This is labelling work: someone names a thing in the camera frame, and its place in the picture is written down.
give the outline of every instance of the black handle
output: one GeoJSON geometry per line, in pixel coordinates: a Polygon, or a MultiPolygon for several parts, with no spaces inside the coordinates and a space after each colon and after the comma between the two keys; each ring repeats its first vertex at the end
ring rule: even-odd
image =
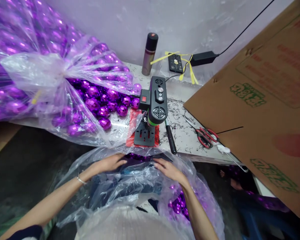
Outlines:
{"type": "Polygon", "coordinates": [[[166,125],[166,130],[167,130],[168,140],[169,140],[169,144],[170,144],[170,150],[171,150],[172,154],[176,155],[177,149],[176,149],[176,145],[174,144],[170,125],[166,125]]]}

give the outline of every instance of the green printed logo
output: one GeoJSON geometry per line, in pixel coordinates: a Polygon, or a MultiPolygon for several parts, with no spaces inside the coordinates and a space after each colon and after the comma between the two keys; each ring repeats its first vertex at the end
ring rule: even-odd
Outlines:
{"type": "Polygon", "coordinates": [[[277,188],[299,193],[298,185],[281,172],[275,165],[268,164],[262,159],[250,159],[250,162],[262,172],[277,188]]]}
{"type": "Polygon", "coordinates": [[[267,102],[263,100],[265,96],[257,89],[252,87],[249,83],[236,83],[230,87],[230,91],[237,95],[237,97],[244,100],[246,104],[250,105],[253,108],[258,107],[267,102]]]}

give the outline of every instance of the concrete floor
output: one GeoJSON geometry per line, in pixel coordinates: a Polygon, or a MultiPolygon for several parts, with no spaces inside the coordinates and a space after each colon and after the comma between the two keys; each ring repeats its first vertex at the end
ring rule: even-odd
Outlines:
{"type": "MultiPolygon", "coordinates": [[[[93,149],[48,133],[23,127],[0,152],[0,226],[23,216],[49,194],[71,163],[93,149]]],[[[215,165],[196,163],[218,201],[225,223],[226,239],[241,239],[241,222],[232,204],[231,189],[216,174],[215,165]]],[[[54,227],[49,240],[74,239],[75,224],[54,227]]]]}

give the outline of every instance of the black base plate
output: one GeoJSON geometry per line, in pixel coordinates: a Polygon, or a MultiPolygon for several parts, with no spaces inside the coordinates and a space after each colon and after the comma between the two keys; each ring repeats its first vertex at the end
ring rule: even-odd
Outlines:
{"type": "Polygon", "coordinates": [[[141,121],[134,134],[134,144],[153,147],[155,144],[155,127],[141,121]]]}

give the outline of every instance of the black cap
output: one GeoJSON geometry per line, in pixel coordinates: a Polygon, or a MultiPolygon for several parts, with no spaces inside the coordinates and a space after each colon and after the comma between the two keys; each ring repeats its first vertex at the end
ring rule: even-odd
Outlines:
{"type": "Polygon", "coordinates": [[[148,51],[155,51],[157,49],[159,36],[156,33],[148,33],[146,49],[148,51]]]}

